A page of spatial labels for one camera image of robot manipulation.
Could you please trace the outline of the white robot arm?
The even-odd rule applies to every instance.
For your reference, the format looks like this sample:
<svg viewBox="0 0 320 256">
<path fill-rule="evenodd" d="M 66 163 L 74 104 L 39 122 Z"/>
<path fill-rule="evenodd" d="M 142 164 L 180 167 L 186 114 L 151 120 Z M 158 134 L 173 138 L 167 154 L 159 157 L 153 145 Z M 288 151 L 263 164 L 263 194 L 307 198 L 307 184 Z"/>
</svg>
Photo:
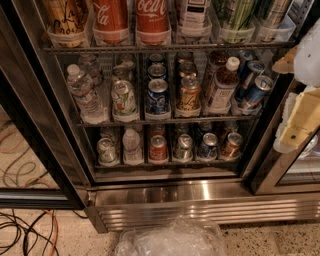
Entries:
<svg viewBox="0 0 320 256">
<path fill-rule="evenodd" d="M 272 70 L 291 73 L 306 86 L 287 97 L 273 148 L 279 153 L 296 150 L 320 125 L 320 19 Z"/>
</svg>

